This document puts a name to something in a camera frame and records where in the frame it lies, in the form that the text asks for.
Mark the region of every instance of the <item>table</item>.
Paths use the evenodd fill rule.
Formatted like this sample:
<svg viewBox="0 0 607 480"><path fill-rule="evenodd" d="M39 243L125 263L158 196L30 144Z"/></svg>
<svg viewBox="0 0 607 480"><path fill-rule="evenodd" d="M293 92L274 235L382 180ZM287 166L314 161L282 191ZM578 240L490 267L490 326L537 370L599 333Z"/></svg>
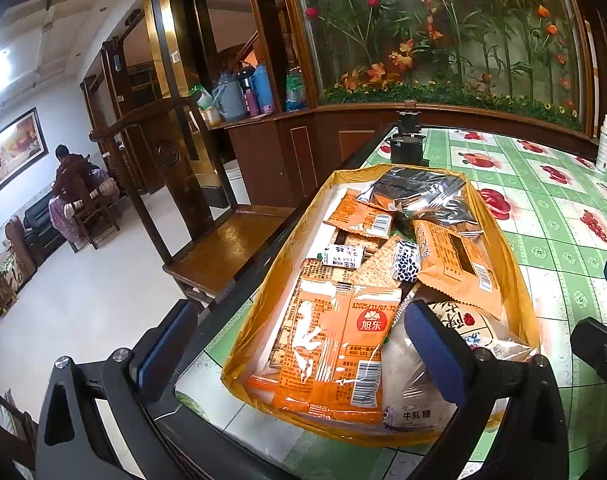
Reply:
<svg viewBox="0 0 607 480"><path fill-rule="evenodd" d="M533 298L541 350L552 363L566 413L570 478L577 478L607 439L607 385L570 350L570 332L579 320L592 316L607 325L607 282L603 278L607 173L598 173L580 157L496 134L443 128L424 128L424 132L425 157L431 166L465 172L477 189L501 194L507 206L500 203L498 209L505 211L509 206L498 222ZM385 140L369 150L362 158L364 166L389 162ZM499 200L500 195L493 195ZM280 244L274 245L278 250ZM231 296L228 302L222 298L200 327L178 367L185 371L176 381L176 398L253 452L300 478L406 478L429 445L367 449L336 442L258 412L222 386L221 367L253 301L260 269L267 270L266 262L269 256L264 254L250 270L255 281L252 276L241 276L233 287L238 287L235 298ZM162 431L166 428L164 433L176 429L173 424L189 427L186 410L181 405L177 410L172 414L168 410L157 421ZM494 436L483 434L462 476L481 466Z"/></svg>

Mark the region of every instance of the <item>blue pad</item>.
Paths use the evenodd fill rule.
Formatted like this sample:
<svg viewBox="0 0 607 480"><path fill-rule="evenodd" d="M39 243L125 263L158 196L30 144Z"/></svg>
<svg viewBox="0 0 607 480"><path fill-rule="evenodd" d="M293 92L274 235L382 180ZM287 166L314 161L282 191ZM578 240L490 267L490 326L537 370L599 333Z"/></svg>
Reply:
<svg viewBox="0 0 607 480"><path fill-rule="evenodd" d="M441 325L435 314L432 315L444 330L451 330ZM403 323L443 399L461 406L467 399L470 378L437 329L415 302L407 306Z"/></svg>

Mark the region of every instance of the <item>wooden armchair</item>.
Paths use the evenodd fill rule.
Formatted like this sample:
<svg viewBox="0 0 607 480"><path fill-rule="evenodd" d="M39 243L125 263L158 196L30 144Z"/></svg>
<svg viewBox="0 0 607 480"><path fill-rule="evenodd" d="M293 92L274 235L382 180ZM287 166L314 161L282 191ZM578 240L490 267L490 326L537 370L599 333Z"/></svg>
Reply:
<svg viewBox="0 0 607 480"><path fill-rule="evenodd" d="M172 275L184 294L209 303L225 288L250 257L269 242L269 237L292 212L290 208L239 205L218 155L212 132L203 121L199 95L167 98L131 111L115 124L91 132L90 139L102 141L116 162L126 192L141 218L150 240L163 260L163 269ZM186 128L190 107L192 120L203 136L203 143L221 182L230 208L216 221L212 218L203 191L190 166L182 127ZM149 211L118 153L114 136L124 128L139 126L155 165L181 216L191 241L171 255Z"/></svg>
<svg viewBox="0 0 607 480"><path fill-rule="evenodd" d="M119 231L119 225L116 222L114 213L110 210L112 199L101 195L101 193L92 198L90 190L88 190L83 179L78 174L72 176L72 184L77 194L81 197L82 202L81 209L75 210L72 218L77 221L81 236L92 244L94 250L97 250L96 235L103 232L108 225ZM72 246L72 250L77 253L77 246L73 242L70 242L70 245Z"/></svg>

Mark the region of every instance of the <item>orange snack bag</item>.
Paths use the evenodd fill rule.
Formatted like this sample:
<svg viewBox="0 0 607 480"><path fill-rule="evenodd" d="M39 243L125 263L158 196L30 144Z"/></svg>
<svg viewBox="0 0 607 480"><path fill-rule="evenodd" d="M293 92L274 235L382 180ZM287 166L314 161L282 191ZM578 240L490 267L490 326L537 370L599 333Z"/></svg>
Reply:
<svg viewBox="0 0 607 480"><path fill-rule="evenodd" d="M421 252L419 281L501 319L499 282L474 242L432 222L413 224Z"/></svg>
<svg viewBox="0 0 607 480"><path fill-rule="evenodd" d="M358 194L354 189L346 190L346 195L325 223L369 238L388 238L392 215L357 201Z"/></svg>
<svg viewBox="0 0 607 480"><path fill-rule="evenodd" d="M381 344L399 288L301 280L276 408L345 422L381 422Z"/></svg>

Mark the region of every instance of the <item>chair seat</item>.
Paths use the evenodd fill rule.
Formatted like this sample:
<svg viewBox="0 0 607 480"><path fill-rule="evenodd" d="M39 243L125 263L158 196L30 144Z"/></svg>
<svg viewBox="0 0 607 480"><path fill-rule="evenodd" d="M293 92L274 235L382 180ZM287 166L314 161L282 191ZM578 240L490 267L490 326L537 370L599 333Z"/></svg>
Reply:
<svg viewBox="0 0 607 480"><path fill-rule="evenodd" d="M242 206L224 213L214 229L190 242L163 269L187 285L216 296L293 209Z"/></svg>

